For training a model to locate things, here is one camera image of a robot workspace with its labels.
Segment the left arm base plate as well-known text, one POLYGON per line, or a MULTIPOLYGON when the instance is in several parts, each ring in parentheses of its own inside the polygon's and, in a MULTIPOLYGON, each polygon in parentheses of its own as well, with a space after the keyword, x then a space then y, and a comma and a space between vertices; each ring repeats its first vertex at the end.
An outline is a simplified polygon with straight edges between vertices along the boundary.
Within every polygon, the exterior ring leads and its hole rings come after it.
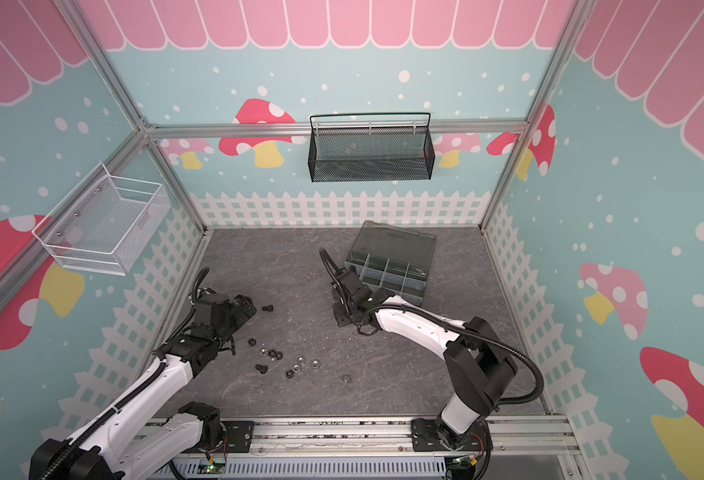
POLYGON ((254 439, 253 421, 208 420, 196 448, 204 453, 249 453, 254 439))

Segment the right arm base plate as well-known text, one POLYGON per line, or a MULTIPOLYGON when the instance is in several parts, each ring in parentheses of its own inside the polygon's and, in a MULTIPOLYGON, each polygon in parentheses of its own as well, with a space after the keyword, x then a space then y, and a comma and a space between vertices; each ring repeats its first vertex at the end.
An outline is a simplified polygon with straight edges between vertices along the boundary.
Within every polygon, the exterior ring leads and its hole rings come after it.
POLYGON ((416 418, 410 433, 416 452, 487 452, 494 448, 486 420, 476 420, 466 432, 456 433, 440 418, 416 418))

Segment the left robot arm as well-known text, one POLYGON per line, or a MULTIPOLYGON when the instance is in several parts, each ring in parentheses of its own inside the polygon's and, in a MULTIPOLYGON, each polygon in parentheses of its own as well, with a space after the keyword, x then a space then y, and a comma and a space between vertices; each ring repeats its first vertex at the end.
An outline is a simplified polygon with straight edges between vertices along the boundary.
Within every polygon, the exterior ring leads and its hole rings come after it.
POLYGON ((202 293, 134 384, 69 437, 49 439, 34 452, 30 478, 147 479, 187 450, 212 456, 227 449, 231 436, 219 409, 201 402, 184 405, 142 440, 136 436, 219 353, 235 350, 235 332, 256 312, 247 296, 202 293))

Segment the grey compartment organizer box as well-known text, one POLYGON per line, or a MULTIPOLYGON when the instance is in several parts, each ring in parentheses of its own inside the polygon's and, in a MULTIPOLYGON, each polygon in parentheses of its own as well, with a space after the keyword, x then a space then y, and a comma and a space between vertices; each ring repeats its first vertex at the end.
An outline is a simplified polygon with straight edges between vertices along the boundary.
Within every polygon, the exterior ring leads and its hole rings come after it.
POLYGON ((373 292, 386 289, 421 306, 436 243, 432 234, 366 220, 345 266, 373 292))

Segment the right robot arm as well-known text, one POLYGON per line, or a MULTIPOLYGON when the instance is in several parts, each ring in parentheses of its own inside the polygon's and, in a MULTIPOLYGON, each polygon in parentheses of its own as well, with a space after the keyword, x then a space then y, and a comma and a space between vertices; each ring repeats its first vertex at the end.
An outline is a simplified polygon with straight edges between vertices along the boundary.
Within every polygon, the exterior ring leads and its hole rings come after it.
POLYGON ((327 268, 334 292, 334 315, 361 335, 387 332, 404 337, 440 357, 453 394, 430 434, 448 450, 481 441, 480 429, 497 407, 539 399, 544 376, 519 349, 502 342, 480 317, 468 322, 438 316, 386 290, 372 291, 357 274, 327 268))

